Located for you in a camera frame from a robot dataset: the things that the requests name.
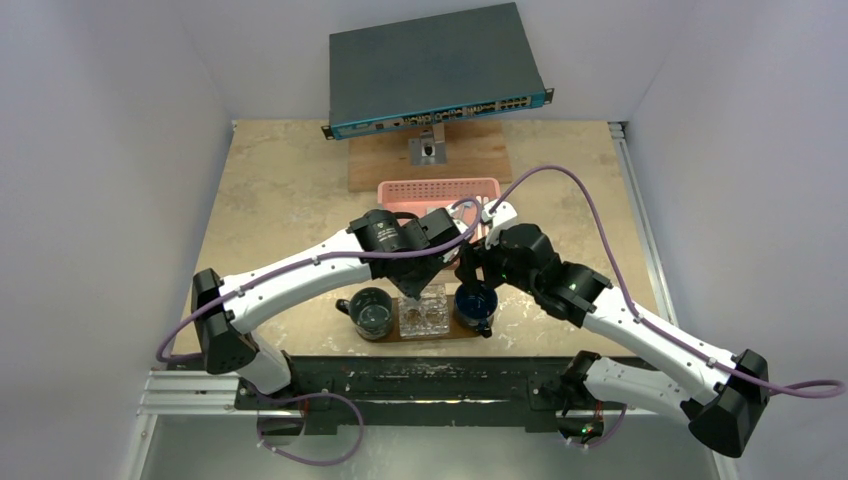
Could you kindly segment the clear acrylic holder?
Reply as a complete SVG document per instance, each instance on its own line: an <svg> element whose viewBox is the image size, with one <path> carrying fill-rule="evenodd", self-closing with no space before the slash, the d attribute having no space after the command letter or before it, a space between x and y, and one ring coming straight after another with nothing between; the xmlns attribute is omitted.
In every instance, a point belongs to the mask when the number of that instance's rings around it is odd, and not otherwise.
<svg viewBox="0 0 848 480"><path fill-rule="evenodd" d="M398 298L398 325L402 339L443 336L450 330L448 296L442 284L429 285L418 299Z"/></svg>

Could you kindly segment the pink plastic basket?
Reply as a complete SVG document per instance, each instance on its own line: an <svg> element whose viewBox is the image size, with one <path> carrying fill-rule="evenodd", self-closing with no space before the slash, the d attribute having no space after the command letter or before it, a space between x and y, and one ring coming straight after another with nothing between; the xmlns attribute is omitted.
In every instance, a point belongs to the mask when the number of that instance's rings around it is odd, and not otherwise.
<svg viewBox="0 0 848 480"><path fill-rule="evenodd" d="M489 177L384 181L377 188L377 204L385 210L422 217L461 199L494 199L500 195L499 182Z"/></svg>

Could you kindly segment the dark green cup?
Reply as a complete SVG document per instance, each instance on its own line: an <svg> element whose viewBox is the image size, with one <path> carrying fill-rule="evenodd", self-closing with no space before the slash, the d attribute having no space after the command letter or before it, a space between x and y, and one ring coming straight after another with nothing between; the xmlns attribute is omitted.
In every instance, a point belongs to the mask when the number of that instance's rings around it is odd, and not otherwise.
<svg viewBox="0 0 848 480"><path fill-rule="evenodd" d="M337 299L335 308L351 319L357 334L365 340L380 340L393 331L393 299L383 289L361 289L350 299Z"/></svg>

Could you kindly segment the oval wooden tray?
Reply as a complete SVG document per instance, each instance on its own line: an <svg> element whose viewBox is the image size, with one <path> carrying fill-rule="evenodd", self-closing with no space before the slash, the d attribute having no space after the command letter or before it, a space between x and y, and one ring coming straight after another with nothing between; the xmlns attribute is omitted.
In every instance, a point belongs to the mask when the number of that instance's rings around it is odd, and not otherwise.
<svg viewBox="0 0 848 480"><path fill-rule="evenodd" d="M449 315L450 315L450 330L449 333L443 336L431 337L431 338L420 338L420 339L402 339L399 335L399 325L398 325L398 298L393 298L393 320L394 326L393 331L386 338L376 340L376 341L368 341L371 343L401 343L401 342L420 342L420 341L441 341L441 340L458 340L458 339L469 339L480 337L479 334L474 333L470 330L467 330L459 325L459 323L454 319L453 313L453 300L454 296L452 294L448 296L448 305L449 305Z"/></svg>

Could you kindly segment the blue cup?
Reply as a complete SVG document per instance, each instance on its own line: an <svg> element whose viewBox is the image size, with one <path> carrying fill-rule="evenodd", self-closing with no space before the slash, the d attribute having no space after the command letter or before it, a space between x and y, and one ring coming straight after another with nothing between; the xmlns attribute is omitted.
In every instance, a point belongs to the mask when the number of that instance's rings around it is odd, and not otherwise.
<svg viewBox="0 0 848 480"><path fill-rule="evenodd" d="M463 328L490 338L498 303L496 291L485 284L478 283L474 289L460 285L454 294L453 317Z"/></svg>

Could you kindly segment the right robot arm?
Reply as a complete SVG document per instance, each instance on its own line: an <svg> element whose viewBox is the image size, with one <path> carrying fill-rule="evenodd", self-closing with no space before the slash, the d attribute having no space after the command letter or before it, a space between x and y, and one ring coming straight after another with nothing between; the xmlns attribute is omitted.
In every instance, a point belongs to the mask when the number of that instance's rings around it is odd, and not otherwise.
<svg viewBox="0 0 848 480"><path fill-rule="evenodd" d="M494 242L462 246L456 276L472 292L512 286L547 315L610 339L649 364L644 370L592 356L561 381L573 406L596 399L666 415L731 458L742 456L768 406L763 356L711 345L642 307L630 311L622 289L586 265L562 260L535 224L507 228Z"/></svg>

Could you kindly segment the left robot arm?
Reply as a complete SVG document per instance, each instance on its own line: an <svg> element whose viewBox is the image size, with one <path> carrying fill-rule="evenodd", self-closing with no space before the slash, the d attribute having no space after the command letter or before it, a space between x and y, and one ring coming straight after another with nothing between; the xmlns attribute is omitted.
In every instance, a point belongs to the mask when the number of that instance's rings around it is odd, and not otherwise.
<svg viewBox="0 0 848 480"><path fill-rule="evenodd" d="M277 314L341 287L389 280L418 297L472 228L438 208L422 217L374 209L303 252L241 274L211 268L192 278L192 322L211 375L237 373L272 408L297 399L287 356L257 330Z"/></svg>

